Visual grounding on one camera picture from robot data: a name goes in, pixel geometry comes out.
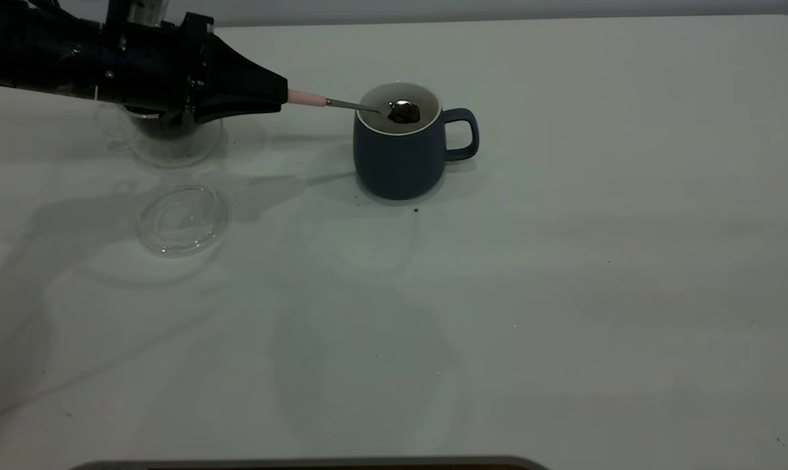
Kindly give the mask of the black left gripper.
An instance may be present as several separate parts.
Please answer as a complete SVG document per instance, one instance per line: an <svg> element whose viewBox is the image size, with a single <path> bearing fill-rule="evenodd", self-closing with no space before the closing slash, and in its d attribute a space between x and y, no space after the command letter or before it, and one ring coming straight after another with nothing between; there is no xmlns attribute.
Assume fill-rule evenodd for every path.
<svg viewBox="0 0 788 470"><path fill-rule="evenodd" d="M99 101L173 115L193 113L204 79L197 125L272 114L287 103L287 79L250 61L213 35L213 18L188 12L180 25L132 23L108 12L99 38Z"/></svg>

